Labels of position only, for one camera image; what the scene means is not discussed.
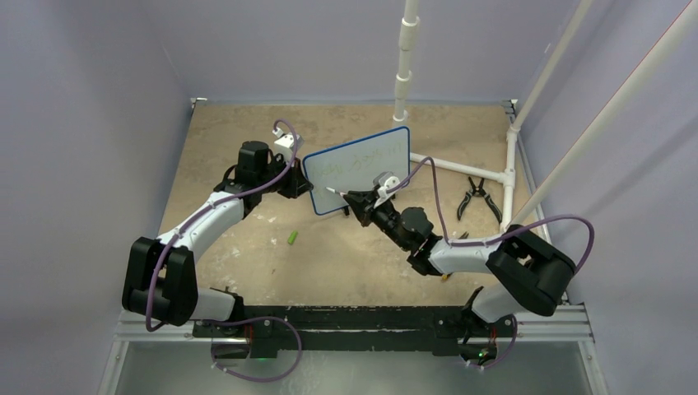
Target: wall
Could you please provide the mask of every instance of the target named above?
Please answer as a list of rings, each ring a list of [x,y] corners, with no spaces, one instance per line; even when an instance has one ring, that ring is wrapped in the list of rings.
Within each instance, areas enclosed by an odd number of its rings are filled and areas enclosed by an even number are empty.
[[[136,1],[0,2],[3,393],[95,393],[188,122]]]
[[[191,96],[391,100],[404,0],[144,0]],[[521,97],[575,0],[420,2],[416,100]]]
[[[687,0],[614,2],[522,134],[540,183]],[[597,242],[570,295],[586,302],[611,393],[693,393],[698,223],[698,28],[555,186],[547,215],[589,218]],[[552,237],[578,257],[580,226]]]

